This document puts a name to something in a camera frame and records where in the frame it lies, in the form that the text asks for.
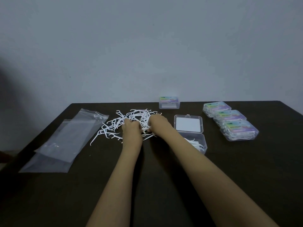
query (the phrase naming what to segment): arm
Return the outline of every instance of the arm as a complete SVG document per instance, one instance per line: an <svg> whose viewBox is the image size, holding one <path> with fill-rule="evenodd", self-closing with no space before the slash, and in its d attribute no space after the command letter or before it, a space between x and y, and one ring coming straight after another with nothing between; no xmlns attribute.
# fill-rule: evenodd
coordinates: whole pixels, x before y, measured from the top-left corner
<svg viewBox="0 0 303 227"><path fill-rule="evenodd" d="M186 141L163 116L150 130L171 147L217 226L278 226L228 176Z"/></svg>
<svg viewBox="0 0 303 227"><path fill-rule="evenodd" d="M134 167L142 146L139 122L125 119L123 149L86 227L129 226Z"/></svg>

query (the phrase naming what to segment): table surface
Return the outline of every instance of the table surface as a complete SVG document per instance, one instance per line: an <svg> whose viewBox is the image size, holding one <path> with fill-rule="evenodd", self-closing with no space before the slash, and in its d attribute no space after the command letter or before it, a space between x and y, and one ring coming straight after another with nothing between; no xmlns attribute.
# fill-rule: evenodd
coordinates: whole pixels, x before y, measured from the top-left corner
<svg viewBox="0 0 303 227"><path fill-rule="evenodd" d="M64 119L81 108L116 118L130 109L201 116L206 156L280 226L299 226L303 213L303 116L280 101L226 102L259 131L255 140L229 142L202 112L205 102L181 102L160 110L158 103L73 103L0 172L0 226L85 227L122 145L98 136L74 160L68 173L17 173ZM133 181L133 226L214 226L168 145L157 137L143 142Z"/></svg>

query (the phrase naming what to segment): colorful label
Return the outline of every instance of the colorful label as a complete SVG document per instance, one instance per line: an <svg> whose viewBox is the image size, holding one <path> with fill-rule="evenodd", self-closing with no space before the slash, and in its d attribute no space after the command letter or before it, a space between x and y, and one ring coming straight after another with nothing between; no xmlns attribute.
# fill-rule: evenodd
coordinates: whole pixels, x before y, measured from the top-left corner
<svg viewBox="0 0 303 227"><path fill-rule="evenodd" d="M220 120L246 120L246 117L242 115L238 110L219 111L215 114L215 117Z"/></svg>
<svg viewBox="0 0 303 227"><path fill-rule="evenodd" d="M162 96L160 97L161 103L178 103L178 97L176 96Z"/></svg>
<svg viewBox="0 0 303 227"><path fill-rule="evenodd" d="M220 101L220 102L214 102L214 103L206 103L205 104L209 109L214 111L222 111L222 110L230 110L231 107L228 106L226 103Z"/></svg>
<svg viewBox="0 0 303 227"><path fill-rule="evenodd" d="M246 120L237 120L224 123L231 132L258 132L258 130Z"/></svg>

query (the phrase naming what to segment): hand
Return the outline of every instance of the hand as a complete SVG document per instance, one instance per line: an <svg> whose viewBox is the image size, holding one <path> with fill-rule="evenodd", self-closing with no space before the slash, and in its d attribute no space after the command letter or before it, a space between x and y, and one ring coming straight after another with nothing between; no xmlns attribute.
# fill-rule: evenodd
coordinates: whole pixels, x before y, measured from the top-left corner
<svg viewBox="0 0 303 227"><path fill-rule="evenodd" d="M139 154L142 146L142 130L138 121L124 120L123 130L123 149L128 149Z"/></svg>
<svg viewBox="0 0 303 227"><path fill-rule="evenodd" d="M174 130L167 118L160 114L151 115L148 125L150 126L148 131L153 132L155 135L160 136L161 138Z"/></svg>

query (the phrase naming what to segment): forearm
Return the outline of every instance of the forearm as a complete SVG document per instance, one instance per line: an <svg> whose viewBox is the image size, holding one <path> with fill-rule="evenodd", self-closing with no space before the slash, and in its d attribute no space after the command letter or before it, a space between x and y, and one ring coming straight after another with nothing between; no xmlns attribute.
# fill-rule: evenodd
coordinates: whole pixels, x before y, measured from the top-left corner
<svg viewBox="0 0 303 227"><path fill-rule="evenodd" d="M129 226L132 178L137 157L127 149L122 150L86 227Z"/></svg>
<svg viewBox="0 0 303 227"><path fill-rule="evenodd" d="M176 130L163 138L179 159L217 226L277 226L228 176Z"/></svg>

